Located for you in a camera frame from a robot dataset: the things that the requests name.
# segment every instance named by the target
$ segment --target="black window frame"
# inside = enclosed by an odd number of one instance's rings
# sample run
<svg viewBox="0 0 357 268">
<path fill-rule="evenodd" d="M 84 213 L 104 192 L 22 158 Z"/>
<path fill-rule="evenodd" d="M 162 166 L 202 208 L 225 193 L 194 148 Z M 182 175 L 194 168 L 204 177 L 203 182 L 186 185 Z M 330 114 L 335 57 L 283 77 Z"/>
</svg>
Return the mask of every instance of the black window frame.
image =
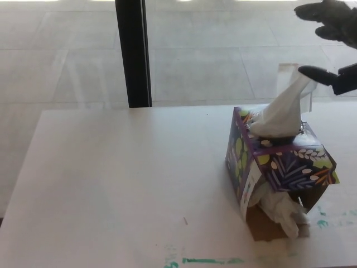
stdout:
<svg viewBox="0 0 357 268">
<path fill-rule="evenodd" d="M 145 0 L 115 0 L 129 108 L 152 107 Z"/>
</svg>

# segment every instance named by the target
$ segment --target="tissue box opening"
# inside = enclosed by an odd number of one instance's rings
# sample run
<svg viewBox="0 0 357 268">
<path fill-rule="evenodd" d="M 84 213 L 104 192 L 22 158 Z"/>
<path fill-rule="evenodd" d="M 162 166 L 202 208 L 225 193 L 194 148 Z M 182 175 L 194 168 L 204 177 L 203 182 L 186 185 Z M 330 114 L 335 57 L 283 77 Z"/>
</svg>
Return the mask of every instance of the tissue box opening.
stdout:
<svg viewBox="0 0 357 268">
<path fill-rule="evenodd" d="M 290 143 L 262 140 L 247 129 L 251 111 L 234 108 L 226 164 L 240 211 L 255 241 L 287 237 L 257 206 L 248 208 L 259 180 L 264 177 L 275 192 L 288 192 L 309 211 L 327 186 L 339 183 L 336 162 L 318 141 L 308 124 Z M 308 236 L 308 225 L 299 225 L 299 237 Z"/>
</svg>

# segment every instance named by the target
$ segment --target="floor tile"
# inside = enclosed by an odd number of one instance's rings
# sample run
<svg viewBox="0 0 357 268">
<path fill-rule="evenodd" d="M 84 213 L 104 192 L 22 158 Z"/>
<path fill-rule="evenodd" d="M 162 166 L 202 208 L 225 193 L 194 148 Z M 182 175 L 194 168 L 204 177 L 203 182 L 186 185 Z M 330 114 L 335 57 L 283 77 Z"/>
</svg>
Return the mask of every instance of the floor tile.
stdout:
<svg viewBox="0 0 357 268">
<path fill-rule="evenodd" d="M 254 98 L 239 49 L 158 49 L 155 100 Z"/>
<path fill-rule="evenodd" d="M 357 50 L 348 46 L 323 46 L 322 50 L 337 69 L 357 63 Z"/>
<path fill-rule="evenodd" d="M 70 50 L 54 102 L 127 101 L 123 62 L 115 50 Z"/>
<path fill-rule="evenodd" d="M 225 10 L 293 10 L 291 1 L 223 0 Z"/>
<path fill-rule="evenodd" d="M 155 48 L 277 45 L 256 12 L 156 12 Z"/>
<path fill-rule="evenodd" d="M 115 12 L 48 12 L 34 38 L 36 49 L 112 49 Z"/>
<path fill-rule="evenodd" d="M 0 50 L 0 103 L 49 102 L 66 50 Z"/>
<path fill-rule="evenodd" d="M 320 47 L 244 47 L 240 51 L 256 98 L 276 97 L 279 63 L 316 65 L 334 71 Z M 333 93 L 320 84 L 313 95 L 328 97 Z"/>
<path fill-rule="evenodd" d="M 265 12 L 264 15 L 280 46 L 336 44 L 336 42 L 324 40 L 315 35 L 315 29 L 320 25 L 299 19 L 293 10 L 270 11 Z"/>
<path fill-rule="evenodd" d="M 0 49 L 28 48 L 44 15 L 44 12 L 0 13 Z"/>
<path fill-rule="evenodd" d="M 156 0 L 157 11 L 223 11 L 224 0 Z"/>
<path fill-rule="evenodd" d="M 46 11 L 82 11 L 87 0 L 45 1 Z"/>
<path fill-rule="evenodd" d="M 0 12 L 82 11 L 86 0 L 0 1 Z"/>
<path fill-rule="evenodd" d="M 87 0 L 85 11 L 115 11 L 114 0 Z"/>
</svg>

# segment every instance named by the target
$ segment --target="white tissue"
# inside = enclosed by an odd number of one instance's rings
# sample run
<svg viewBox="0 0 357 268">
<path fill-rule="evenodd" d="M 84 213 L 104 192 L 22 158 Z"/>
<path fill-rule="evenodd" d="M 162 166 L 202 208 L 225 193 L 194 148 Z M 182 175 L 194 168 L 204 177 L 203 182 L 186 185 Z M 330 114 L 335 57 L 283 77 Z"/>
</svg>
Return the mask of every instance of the white tissue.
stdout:
<svg viewBox="0 0 357 268">
<path fill-rule="evenodd" d="M 278 95 L 265 109 L 258 111 L 253 117 L 249 128 L 252 134 L 266 138 L 293 137 L 299 133 L 301 125 L 301 99 L 304 99 L 304 112 L 309 111 L 311 97 L 307 97 L 317 87 L 317 82 L 297 71 L 298 65 L 293 64 L 285 90 Z"/>
<path fill-rule="evenodd" d="M 285 234 L 292 239 L 298 237 L 297 224 L 307 224 L 305 208 L 294 202 L 286 192 L 274 192 L 268 182 L 257 187 L 249 200 L 249 207 L 259 204 L 265 214 L 280 223 Z"/>
</svg>

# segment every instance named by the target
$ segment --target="white label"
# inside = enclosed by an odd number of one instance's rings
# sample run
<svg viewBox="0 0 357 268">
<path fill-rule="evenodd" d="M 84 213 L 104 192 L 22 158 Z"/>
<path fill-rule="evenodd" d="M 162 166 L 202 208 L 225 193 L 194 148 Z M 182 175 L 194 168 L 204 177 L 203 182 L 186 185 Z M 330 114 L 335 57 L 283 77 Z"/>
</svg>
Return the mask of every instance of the white label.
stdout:
<svg viewBox="0 0 357 268">
<path fill-rule="evenodd" d="M 242 199 L 240 201 L 240 211 L 243 215 L 244 221 L 247 214 L 247 208 L 248 208 L 250 196 L 252 195 L 253 189 L 261 175 L 262 173 L 260 172 L 259 167 L 256 161 L 254 160 L 250 165 L 250 171 L 244 186 Z"/>
</svg>

